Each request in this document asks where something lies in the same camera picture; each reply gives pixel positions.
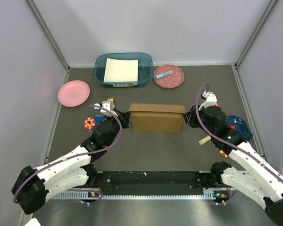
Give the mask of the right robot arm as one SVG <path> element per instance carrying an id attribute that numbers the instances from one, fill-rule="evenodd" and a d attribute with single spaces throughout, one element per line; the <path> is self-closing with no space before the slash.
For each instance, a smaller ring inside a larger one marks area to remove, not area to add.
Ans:
<path id="1" fill-rule="evenodd" d="M 226 115 L 218 105 L 201 110 L 192 106 L 183 118 L 188 126 L 203 129 L 223 157 L 234 160 L 247 171 L 243 174 L 225 162 L 215 163 L 211 182 L 240 191 L 255 201 L 275 224 L 283 226 L 283 175 L 249 143 L 253 134 L 246 122 L 238 116 Z"/>

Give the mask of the brown cardboard box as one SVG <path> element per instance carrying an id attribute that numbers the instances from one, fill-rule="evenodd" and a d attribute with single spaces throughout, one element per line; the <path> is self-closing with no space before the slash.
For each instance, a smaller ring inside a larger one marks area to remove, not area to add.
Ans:
<path id="1" fill-rule="evenodd" d="M 129 109 L 134 132 L 181 133 L 183 105 L 132 103 Z"/>

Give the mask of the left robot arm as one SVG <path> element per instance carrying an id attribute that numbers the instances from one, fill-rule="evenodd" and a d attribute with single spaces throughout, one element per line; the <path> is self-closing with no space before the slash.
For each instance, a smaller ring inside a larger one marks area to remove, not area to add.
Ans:
<path id="1" fill-rule="evenodd" d="M 36 168 L 23 168 L 11 189 L 13 202 L 29 215 L 59 193 L 78 186 L 94 186 L 98 176 L 92 163 L 116 144 L 122 130 L 129 127 L 129 119 L 129 112 L 116 111 L 68 154 Z"/>

